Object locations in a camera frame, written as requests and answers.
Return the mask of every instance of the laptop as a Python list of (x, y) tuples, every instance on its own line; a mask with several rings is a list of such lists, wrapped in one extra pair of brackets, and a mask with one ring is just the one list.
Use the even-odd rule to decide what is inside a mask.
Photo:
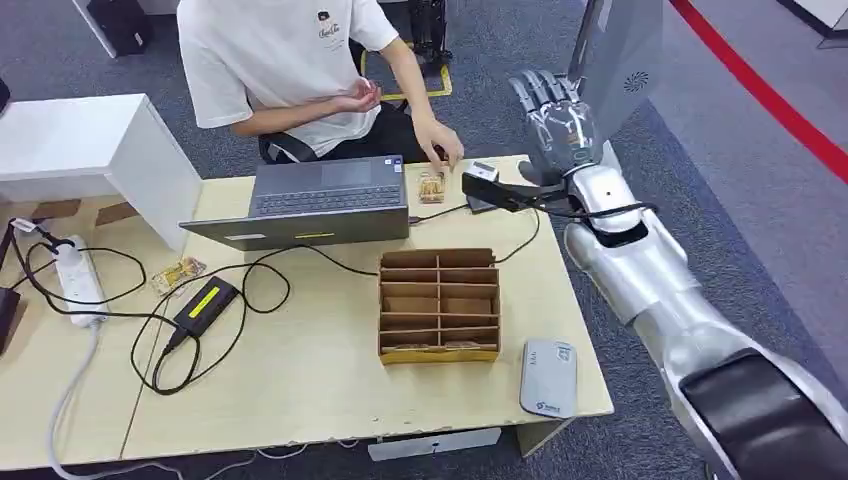
[(403, 160), (260, 165), (248, 217), (179, 225), (242, 251), (407, 238)]

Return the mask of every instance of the power adapter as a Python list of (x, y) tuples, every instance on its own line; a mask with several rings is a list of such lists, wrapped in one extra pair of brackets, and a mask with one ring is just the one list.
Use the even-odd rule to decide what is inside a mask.
[(186, 338), (200, 337), (238, 295), (236, 287), (212, 277), (191, 300), (186, 303), (174, 322), (181, 328), (174, 330), (164, 354), (177, 348)]

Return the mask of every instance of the laptop touchpad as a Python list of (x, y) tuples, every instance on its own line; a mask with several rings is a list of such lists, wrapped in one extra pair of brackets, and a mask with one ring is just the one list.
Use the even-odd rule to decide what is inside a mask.
[(327, 164), (321, 166), (321, 186), (346, 187), (371, 183), (371, 162)]

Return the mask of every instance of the cardboard compartment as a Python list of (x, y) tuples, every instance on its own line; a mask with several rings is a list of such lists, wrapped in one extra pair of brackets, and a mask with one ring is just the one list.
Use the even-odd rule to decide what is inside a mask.
[(436, 268), (437, 250), (388, 252), (380, 260), (382, 268)]
[(442, 313), (497, 315), (497, 285), (439, 285)]
[(383, 312), (438, 313), (439, 292), (435, 283), (381, 283)]
[(463, 315), (463, 314), (448, 314), (442, 312), (439, 315), (439, 326), (442, 329), (446, 328), (462, 328), (462, 327), (497, 327), (497, 315)]
[(496, 268), (442, 268), (439, 269), (441, 283), (478, 283), (485, 285), (498, 284), (498, 269)]
[(439, 281), (437, 268), (385, 268), (380, 270), (383, 282), (436, 283)]
[(388, 252), (380, 261), (379, 294), (383, 363), (497, 358), (499, 286), (491, 250)]
[(439, 250), (440, 268), (491, 267), (495, 256), (490, 248), (457, 248)]
[(438, 343), (439, 332), (437, 330), (380, 333), (381, 349), (389, 347), (403, 350), (426, 350)]
[(439, 328), (439, 316), (428, 313), (390, 313), (380, 317), (380, 331), (427, 330)]
[(441, 341), (445, 348), (496, 348), (498, 327), (443, 328)]

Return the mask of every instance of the power strip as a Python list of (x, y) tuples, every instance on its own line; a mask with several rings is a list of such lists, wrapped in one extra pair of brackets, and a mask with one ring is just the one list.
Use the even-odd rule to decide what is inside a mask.
[[(88, 310), (97, 312), (108, 312), (109, 307), (106, 304), (100, 305), (85, 305), (73, 302), (102, 302), (103, 290), (100, 288), (100, 281), (97, 280), (97, 273), (94, 271), (94, 264), (91, 262), (91, 256), (88, 252), (81, 252), (80, 249), (85, 248), (85, 242), (79, 235), (72, 235), (68, 238), (74, 242), (75, 247), (70, 245), (59, 245), (56, 249), (58, 255), (53, 255), (56, 259), (56, 272), (59, 274), (59, 283), (62, 285), (63, 296), (71, 301), (66, 301), (68, 310)], [(71, 315), (71, 322), (80, 327), (87, 327), (93, 321), (106, 320), (105, 315)]]

